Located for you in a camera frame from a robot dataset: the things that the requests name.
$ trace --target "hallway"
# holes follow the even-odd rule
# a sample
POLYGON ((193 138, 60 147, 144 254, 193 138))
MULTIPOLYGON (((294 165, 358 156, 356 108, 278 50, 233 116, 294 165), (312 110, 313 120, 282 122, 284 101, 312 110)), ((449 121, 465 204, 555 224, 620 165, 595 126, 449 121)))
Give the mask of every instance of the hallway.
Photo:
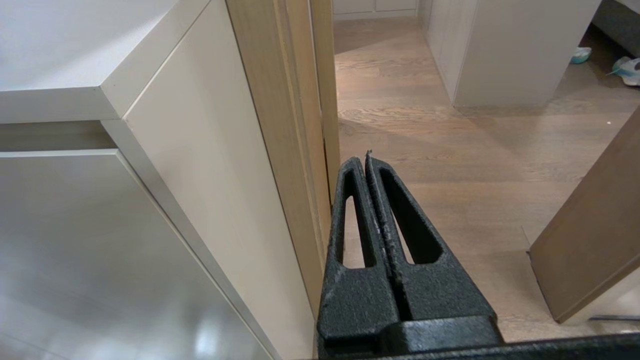
MULTIPOLYGON (((613 55, 601 39, 546 106, 455 109, 416 18, 345 20, 334 32, 342 161, 372 149, 395 168, 493 306, 506 341, 640 331, 555 323, 526 253, 640 104, 640 91, 605 77, 613 55)), ((350 215, 345 264, 358 267, 350 215)))

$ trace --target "shoe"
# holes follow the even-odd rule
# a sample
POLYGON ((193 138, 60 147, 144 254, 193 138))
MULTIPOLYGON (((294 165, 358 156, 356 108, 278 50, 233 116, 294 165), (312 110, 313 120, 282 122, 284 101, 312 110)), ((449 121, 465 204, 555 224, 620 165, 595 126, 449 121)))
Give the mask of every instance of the shoe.
POLYGON ((571 57, 572 64, 581 64, 589 59, 589 55, 591 55, 590 47, 576 47, 575 53, 571 57))
POLYGON ((611 74, 616 74, 622 78, 622 82, 627 86, 640 86, 640 58, 631 59, 623 57, 613 64, 611 74))

